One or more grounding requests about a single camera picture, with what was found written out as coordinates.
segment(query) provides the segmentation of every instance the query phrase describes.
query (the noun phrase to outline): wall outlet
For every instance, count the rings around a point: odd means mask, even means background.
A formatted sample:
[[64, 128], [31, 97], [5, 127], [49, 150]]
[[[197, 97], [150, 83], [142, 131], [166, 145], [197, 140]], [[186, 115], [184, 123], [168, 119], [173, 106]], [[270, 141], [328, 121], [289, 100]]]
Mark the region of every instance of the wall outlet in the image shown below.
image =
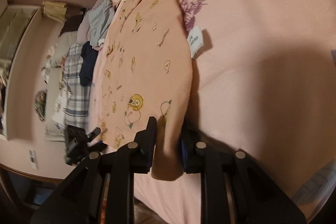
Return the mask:
[[37, 157], [36, 157], [36, 151], [35, 150], [29, 150], [29, 160], [31, 163], [31, 166], [34, 169], [39, 169], [38, 165], [37, 165]]

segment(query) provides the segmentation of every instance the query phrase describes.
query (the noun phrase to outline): cartoon duck print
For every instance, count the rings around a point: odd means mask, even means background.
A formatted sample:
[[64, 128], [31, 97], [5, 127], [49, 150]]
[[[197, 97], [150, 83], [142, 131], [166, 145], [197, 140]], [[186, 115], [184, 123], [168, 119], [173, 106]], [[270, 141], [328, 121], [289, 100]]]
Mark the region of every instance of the cartoon duck print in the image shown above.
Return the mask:
[[125, 9], [121, 10], [119, 19], [122, 19], [125, 16], [125, 12], [126, 12]]
[[149, 8], [152, 9], [155, 5], [157, 5], [158, 2], [159, 0], [154, 0], [154, 2], [151, 4], [151, 6], [149, 6]]
[[107, 76], [108, 79], [111, 79], [111, 72], [109, 70], [105, 70], [104, 75]]
[[119, 50], [119, 68], [121, 67], [122, 63], [123, 63], [123, 56], [124, 56], [124, 46], [122, 46]]
[[138, 32], [142, 25], [143, 25], [143, 21], [140, 18], [140, 13], [137, 12], [136, 17], [135, 17], [135, 27], [132, 30], [132, 33]]
[[120, 33], [121, 33], [121, 31], [123, 30], [123, 28], [124, 28], [124, 26], [125, 26], [125, 22], [126, 22], [126, 17], [124, 17], [124, 22], [122, 23], [122, 25], [121, 25], [121, 27], [120, 27]]
[[106, 132], [107, 132], [106, 122], [101, 122], [100, 124], [100, 139], [102, 141], [106, 140]]
[[117, 110], [117, 104], [113, 102], [112, 113], [115, 113], [116, 110]]
[[166, 31], [166, 33], [163, 35], [162, 41], [161, 41], [161, 43], [158, 45], [160, 48], [161, 48], [161, 46], [163, 45], [163, 43], [164, 43], [164, 41], [165, 41], [165, 38], [166, 38], [166, 36], [167, 36], [168, 33], [169, 33], [169, 29], [168, 29], [168, 31]]
[[129, 128], [133, 127], [133, 124], [140, 120], [140, 109], [143, 106], [143, 98], [139, 94], [134, 94], [128, 100], [127, 111], [125, 111], [125, 125]]
[[132, 63], [131, 63], [132, 72], [134, 71], [134, 69], [135, 69], [135, 57], [132, 58]]
[[166, 61], [166, 62], [163, 64], [163, 67], [164, 67], [166, 73], [168, 73], [168, 72], [169, 72], [169, 67], [170, 67], [170, 61], [169, 61], [169, 60]]
[[167, 116], [170, 110], [171, 100], [169, 102], [163, 102], [161, 104], [161, 113], [162, 113], [162, 125], [165, 127], [167, 122]]
[[116, 47], [115, 42], [113, 42], [112, 46], [108, 46], [107, 47], [106, 57], [108, 57], [113, 52], [113, 50], [115, 49], [115, 47]]
[[115, 87], [117, 88], [117, 90], [120, 90], [123, 85], [119, 85], [118, 81], [115, 83]]
[[115, 128], [115, 139], [113, 148], [118, 149], [121, 146], [122, 141], [125, 139], [123, 131], [116, 127]]

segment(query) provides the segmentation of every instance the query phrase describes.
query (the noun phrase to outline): orange cloth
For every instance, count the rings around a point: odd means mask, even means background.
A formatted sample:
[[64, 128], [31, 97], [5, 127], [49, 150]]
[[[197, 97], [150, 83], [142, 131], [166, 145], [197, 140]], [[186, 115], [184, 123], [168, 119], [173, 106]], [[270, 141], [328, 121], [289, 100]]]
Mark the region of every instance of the orange cloth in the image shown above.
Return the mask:
[[126, 0], [105, 43], [100, 120], [104, 142], [119, 148], [133, 141], [154, 116], [158, 123], [152, 175], [175, 180], [183, 173], [177, 142], [192, 82], [177, 0]]

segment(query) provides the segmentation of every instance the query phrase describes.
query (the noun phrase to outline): white cloth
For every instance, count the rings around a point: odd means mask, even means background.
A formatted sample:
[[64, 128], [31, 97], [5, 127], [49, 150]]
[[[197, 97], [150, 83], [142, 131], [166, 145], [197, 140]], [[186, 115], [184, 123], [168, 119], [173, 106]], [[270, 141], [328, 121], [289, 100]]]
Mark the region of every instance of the white cloth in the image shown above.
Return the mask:
[[67, 126], [65, 125], [64, 118], [65, 118], [65, 109], [68, 105], [68, 98], [70, 92], [66, 85], [59, 91], [59, 95], [55, 102], [55, 112], [52, 116], [52, 120], [55, 122], [55, 125], [58, 129], [65, 129]]

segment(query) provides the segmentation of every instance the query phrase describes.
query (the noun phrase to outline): pink blanket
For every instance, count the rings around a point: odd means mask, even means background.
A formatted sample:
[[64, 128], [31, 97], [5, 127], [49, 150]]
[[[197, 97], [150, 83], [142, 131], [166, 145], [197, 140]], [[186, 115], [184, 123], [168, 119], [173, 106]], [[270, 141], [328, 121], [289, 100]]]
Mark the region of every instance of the pink blanket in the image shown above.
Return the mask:
[[[292, 196], [336, 154], [336, 0], [180, 0], [204, 47], [187, 118], [256, 158]], [[135, 196], [168, 223], [199, 223], [198, 175], [135, 176]], [[301, 209], [310, 216], [315, 204]]]

